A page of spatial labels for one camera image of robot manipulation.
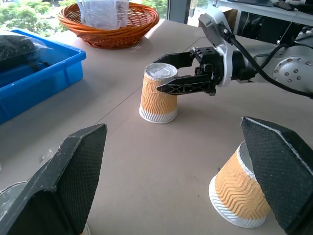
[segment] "orange basket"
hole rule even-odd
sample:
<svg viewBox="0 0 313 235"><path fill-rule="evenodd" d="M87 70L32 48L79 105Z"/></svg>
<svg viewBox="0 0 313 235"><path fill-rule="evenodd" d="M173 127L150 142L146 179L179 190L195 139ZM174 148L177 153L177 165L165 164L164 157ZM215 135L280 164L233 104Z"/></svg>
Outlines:
<svg viewBox="0 0 313 235"><path fill-rule="evenodd" d="M160 17L153 8L130 2L127 27L116 30L102 30L81 24L80 10L75 3L63 8L58 13L58 19L77 37L80 37L92 47L121 49L138 43L158 23Z"/></svg>

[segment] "paper cup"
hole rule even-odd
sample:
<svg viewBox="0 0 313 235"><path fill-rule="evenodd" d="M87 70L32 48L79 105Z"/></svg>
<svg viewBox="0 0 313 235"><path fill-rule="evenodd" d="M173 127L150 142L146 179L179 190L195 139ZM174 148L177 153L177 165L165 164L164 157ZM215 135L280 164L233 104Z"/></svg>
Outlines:
<svg viewBox="0 0 313 235"><path fill-rule="evenodd" d="M211 180L209 196L216 211L236 226L255 228L264 223L270 207L253 173L246 142Z"/></svg>
<svg viewBox="0 0 313 235"><path fill-rule="evenodd" d="M11 208L14 201L23 191L27 183L28 181L15 183L5 188L4 190L0 191L0 220L5 216L7 211ZM91 235L88 224L85 225L84 231L81 235Z"/></svg>
<svg viewBox="0 0 313 235"><path fill-rule="evenodd" d="M157 90L165 79L178 74L177 69L165 63L150 64L144 74L139 114L152 123L168 123L177 115L177 96Z"/></svg>

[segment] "orange wavy pattern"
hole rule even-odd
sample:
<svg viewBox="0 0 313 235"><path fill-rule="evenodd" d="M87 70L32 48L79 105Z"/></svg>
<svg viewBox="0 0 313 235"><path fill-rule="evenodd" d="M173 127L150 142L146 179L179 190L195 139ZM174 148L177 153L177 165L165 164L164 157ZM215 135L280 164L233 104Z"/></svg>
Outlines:
<svg viewBox="0 0 313 235"><path fill-rule="evenodd" d="M177 108L177 96L156 89L161 83L146 76L143 78L141 107L152 114L168 114Z"/></svg>
<svg viewBox="0 0 313 235"><path fill-rule="evenodd" d="M270 211L260 185L240 166L237 152L217 174L215 189L222 204L242 219L262 219Z"/></svg>

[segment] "table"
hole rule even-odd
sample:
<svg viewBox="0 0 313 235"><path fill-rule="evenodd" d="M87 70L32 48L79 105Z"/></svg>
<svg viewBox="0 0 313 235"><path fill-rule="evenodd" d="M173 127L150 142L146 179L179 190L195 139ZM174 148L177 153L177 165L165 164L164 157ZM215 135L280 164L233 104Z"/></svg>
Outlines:
<svg viewBox="0 0 313 235"><path fill-rule="evenodd" d="M41 154L57 148L68 134L106 123L100 180L88 219L92 235L284 234L272 213L257 229L228 223L211 205L208 185L244 140L243 115L287 126L313 146L308 128L313 126L312 101L270 84L232 82L215 97L180 96L177 118L152 124L138 113L144 67L165 53L210 46L201 29L162 21L137 48L118 51L90 48L69 32L57 39L86 51L85 77L0 126L0 188L30 177L47 161L39 163ZM179 73L192 74L193 68Z"/></svg>
<svg viewBox="0 0 313 235"><path fill-rule="evenodd" d="M256 6L239 2L229 2L227 0L212 0L212 4L215 7L226 6L238 10L234 28L235 34L237 34L238 31L238 24L242 11L289 22L293 21L294 23L298 24L313 26L313 15L300 11L286 11L278 7Z"/></svg>

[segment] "robotic arm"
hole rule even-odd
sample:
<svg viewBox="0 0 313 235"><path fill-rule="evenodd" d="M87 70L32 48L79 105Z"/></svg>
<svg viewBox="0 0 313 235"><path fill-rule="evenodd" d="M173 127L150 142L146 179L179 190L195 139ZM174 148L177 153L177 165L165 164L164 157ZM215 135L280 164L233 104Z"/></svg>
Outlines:
<svg viewBox="0 0 313 235"><path fill-rule="evenodd" d="M283 90L313 98L313 49L305 46L274 45L244 48L230 31L224 14L213 6L210 15L199 18L206 37L213 47L193 48L189 52L168 54L155 63L168 63L177 69L199 67L194 76L180 76L165 81L160 92L180 95L205 92L215 95L216 86L227 86L231 80L240 83L269 82Z"/></svg>

